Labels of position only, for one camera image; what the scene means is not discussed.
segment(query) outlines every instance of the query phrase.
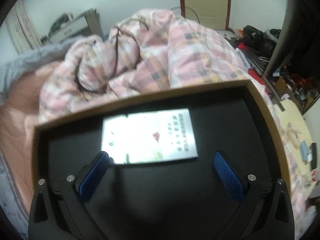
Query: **cream door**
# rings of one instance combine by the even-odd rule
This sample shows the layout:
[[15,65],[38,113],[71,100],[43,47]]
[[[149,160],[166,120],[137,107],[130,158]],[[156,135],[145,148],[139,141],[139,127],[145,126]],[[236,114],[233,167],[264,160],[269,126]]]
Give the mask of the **cream door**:
[[[200,23],[215,30],[224,30],[228,10],[228,0],[185,0],[185,5],[198,15]],[[194,12],[186,8],[186,18],[197,21]]]

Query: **black panel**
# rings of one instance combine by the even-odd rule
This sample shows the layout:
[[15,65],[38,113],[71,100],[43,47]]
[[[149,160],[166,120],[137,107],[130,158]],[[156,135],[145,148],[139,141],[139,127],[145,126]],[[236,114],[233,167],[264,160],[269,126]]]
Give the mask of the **black panel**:
[[[255,174],[261,180],[280,177],[270,133],[246,88],[166,99],[111,115],[174,108],[189,108],[199,157],[109,168],[85,206],[110,240],[217,236],[238,207],[212,170],[217,150],[223,150],[244,174]],[[86,118],[42,137],[40,150],[49,150],[47,170],[53,189],[58,190],[58,182],[76,175],[100,151],[102,119]],[[266,157],[266,150],[271,158]]]

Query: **black cable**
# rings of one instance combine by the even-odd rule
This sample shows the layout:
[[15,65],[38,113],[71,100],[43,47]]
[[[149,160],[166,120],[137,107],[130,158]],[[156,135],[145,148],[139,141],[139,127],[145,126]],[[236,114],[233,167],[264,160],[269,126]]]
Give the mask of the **black cable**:
[[[178,9],[178,8],[181,8],[181,6],[173,7],[173,8],[171,8],[170,10],[172,11],[172,10],[175,10],[175,9]],[[200,20],[199,20],[199,17],[198,17],[198,15],[197,15],[197,13],[196,13],[192,8],[190,8],[190,7],[188,7],[188,6],[185,6],[185,8],[193,11],[194,14],[196,15],[197,19],[198,19],[198,23],[200,23]]]
[[[149,31],[149,27],[148,25],[141,19],[137,19],[137,18],[130,18],[130,19],[127,19],[125,20],[123,23],[121,23],[121,25],[118,27],[118,26],[114,26],[113,28],[117,28],[117,34],[116,34],[116,44],[115,44],[115,50],[116,50],[116,63],[115,63],[115,68],[113,70],[113,73],[111,75],[111,77],[113,77],[115,74],[116,74],[116,70],[117,70],[117,66],[118,66],[118,56],[119,56],[119,52],[118,52],[118,38],[120,36],[120,33],[121,33],[121,29],[120,27],[123,27],[124,25],[126,25],[128,22],[131,22],[131,21],[138,21],[140,23],[142,23],[146,28],[147,30]],[[87,88],[85,88],[81,83],[80,83],[80,80],[79,80],[79,67],[80,67],[80,62],[81,62],[81,59],[79,59],[79,64],[76,66],[76,76],[75,76],[75,83],[78,85],[79,87],[79,90],[84,90],[86,92],[90,92],[90,93],[101,93],[101,90],[89,90]],[[110,89],[114,92],[114,94],[119,98],[119,96],[116,94],[116,92],[112,89],[112,87],[110,87]]]

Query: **paper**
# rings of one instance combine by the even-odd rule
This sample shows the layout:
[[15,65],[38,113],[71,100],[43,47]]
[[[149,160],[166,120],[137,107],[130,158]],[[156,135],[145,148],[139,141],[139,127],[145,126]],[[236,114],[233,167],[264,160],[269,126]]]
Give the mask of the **paper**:
[[101,150],[115,164],[198,156],[188,109],[107,117],[103,120]]

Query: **blue gripper pad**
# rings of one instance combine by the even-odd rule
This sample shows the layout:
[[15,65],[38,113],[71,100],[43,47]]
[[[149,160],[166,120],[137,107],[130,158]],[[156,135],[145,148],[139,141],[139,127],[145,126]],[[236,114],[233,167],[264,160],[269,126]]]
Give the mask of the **blue gripper pad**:
[[93,160],[94,163],[90,163],[92,168],[77,187],[78,197],[82,203],[91,200],[109,167],[109,155],[106,152],[100,152],[100,154],[100,156],[97,156],[97,160]]
[[213,166],[233,201],[244,200],[244,186],[220,152],[214,154]]

